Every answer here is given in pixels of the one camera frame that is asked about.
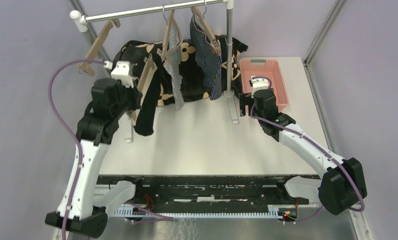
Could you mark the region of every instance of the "metal rod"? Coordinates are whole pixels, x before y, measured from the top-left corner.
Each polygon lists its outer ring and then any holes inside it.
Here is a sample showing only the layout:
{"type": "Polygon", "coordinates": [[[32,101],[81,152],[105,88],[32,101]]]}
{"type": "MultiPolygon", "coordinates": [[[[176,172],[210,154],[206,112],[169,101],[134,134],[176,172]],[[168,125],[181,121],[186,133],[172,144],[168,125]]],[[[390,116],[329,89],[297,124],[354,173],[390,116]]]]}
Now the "metal rod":
{"type": "Polygon", "coordinates": [[[311,47],[308,50],[308,53],[305,56],[304,63],[307,66],[311,64],[311,62],[314,60],[314,57],[316,56],[318,50],[323,44],[324,39],[326,39],[328,33],[330,32],[330,29],[332,29],[333,24],[338,19],[347,2],[348,0],[336,0],[336,2],[334,3],[333,7],[330,10],[330,13],[325,19],[320,30],[318,31],[317,36],[315,37],[314,41],[311,44],[311,47]]]}
{"type": "Polygon", "coordinates": [[[233,9],[227,9],[227,92],[232,90],[233,9]]]}
{"type": "MultiPolygon", "coordinates": [[[[175,4],[165,5],[165,11],[202,6],[202,5],[205,5],[205,2],[206,2],[206,5],[220,4],[220,3],[223,3],[224,0],[206,0],[206,1],[198,0],[198,1],[183,2],[183,3],[175,3],[175,4]]],[[[118,18],[120,19],[120,18],[126,18],[126,17],[131,17],[131,16],[143,15],[143,14],[160,13],[160,12],[162,12],[162,10],[163,10],[163,6],[154,6],[154,7],[137,9],[137,10],[129,10],[129,11],[121,11],[121,12],[102,14],[102,15],[97,15],[97,16],[86,16],[84,18],[84,21],[86,24],[88,24],[88,23],[99,22],[99,21],[110,20],[110,19],[118,19],[118,18]]]]}

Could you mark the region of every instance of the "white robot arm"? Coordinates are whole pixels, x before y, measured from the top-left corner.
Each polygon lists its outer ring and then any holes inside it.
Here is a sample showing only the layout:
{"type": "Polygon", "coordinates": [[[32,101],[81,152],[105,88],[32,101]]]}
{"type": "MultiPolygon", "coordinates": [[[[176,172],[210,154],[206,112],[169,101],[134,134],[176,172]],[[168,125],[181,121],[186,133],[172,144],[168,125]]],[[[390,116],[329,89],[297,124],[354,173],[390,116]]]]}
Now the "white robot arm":
{"type": "MultiPolygon", "coordinates": [[[[112,64],[107,62],[105,67],[112,68],[112,64]]],[[[65,194],[57,210],[46,215],[46,224],[60,228],[65,219],[66,230],[98,238],[105,230],[108,215],[135,196],[136,185],[123,180],[106,194],[94,197],[102,162],[119,127],[118,120],[126,112],[140,109],[142,94],[133,81],[132,68],[130,62],[119,61],[112,78],[98,79],[91,88],[92,102],[76,132],[83,156],[79,156],[77,148],[65,194]]]]}
{"type": "Polygon", "coordinates": [[[287,194],[321,204],[338,215],[367,196],[361,163],[345,160],[308,136],[289,115],[279,112],[269,79],[252,76],[254,105],[250,116],[258,119],[263,131],[297,153],[320,179],[289,176],[282,181],[287,194]]]}

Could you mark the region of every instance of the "white table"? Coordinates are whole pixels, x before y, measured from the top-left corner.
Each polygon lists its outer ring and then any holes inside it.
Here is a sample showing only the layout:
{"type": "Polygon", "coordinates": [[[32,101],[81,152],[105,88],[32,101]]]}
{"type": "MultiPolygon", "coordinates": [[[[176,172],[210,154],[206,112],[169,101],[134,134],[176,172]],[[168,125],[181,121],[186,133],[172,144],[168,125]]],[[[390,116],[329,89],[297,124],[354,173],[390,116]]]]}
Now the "white table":
{"type": "MultiPolygon", "coordinates": [[[[289,98],[283,112],[327,146],[300,57],[278,60],[289,98]]],[[[232,124],[224,97],[156,109],[154,134],[125,142],[121,119],[100,169],[101,175],[285,175],[316,174],[296,153],[266,135],[248,116],[232,124]]]]}

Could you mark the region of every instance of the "striped cloth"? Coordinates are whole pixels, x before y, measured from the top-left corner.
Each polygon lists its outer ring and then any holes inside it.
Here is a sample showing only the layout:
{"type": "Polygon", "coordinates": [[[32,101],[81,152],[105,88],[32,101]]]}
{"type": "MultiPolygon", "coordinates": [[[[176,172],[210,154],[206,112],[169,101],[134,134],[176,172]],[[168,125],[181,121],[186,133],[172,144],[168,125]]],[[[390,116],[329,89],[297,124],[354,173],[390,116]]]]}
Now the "striped cloth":
{"type": "Polygon", "coordinates": [[[169,38],[168,38],[168,51],[167,56],[162,56],[164,63],[163,67],[166,72],[171,75],[172,82],[172,94],[175,100],[175,109],[180,111],[185,105],[182,92],[182,79],[180,75],[179,65],[182,62],[182,48],[183,37],[179,31],[177,23],[173,20],[170,27],[169,38]]]}
{"type": "Polygon", "coordinates": [[[203,84],[212,88],[210,99],[217,100],[223,94],[221,86],[221,64],[223,63],[221,51],[217,52],[212,47],[207,34],[201,26],[195,22],[194,14],[190,22],[190,37],[193,46],[196,48],[194,59],[205,74],[203,84]]]}

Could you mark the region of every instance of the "pink basket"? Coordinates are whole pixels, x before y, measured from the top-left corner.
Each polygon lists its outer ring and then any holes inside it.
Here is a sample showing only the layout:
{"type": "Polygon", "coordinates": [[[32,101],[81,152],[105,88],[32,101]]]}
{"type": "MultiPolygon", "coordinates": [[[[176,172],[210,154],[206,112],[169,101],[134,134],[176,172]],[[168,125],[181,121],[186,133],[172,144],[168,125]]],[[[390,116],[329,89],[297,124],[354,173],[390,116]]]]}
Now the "pink basket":
{"type": "Polygon", "coordinates": [[[252,86],[249,83],[252,76],[265,76],[272,82],[278,111],[281,112],[289,104],[285,82],[277,60],[241,59],[240,72],[242,92],[244,94],[252,93],[252,86]]]}

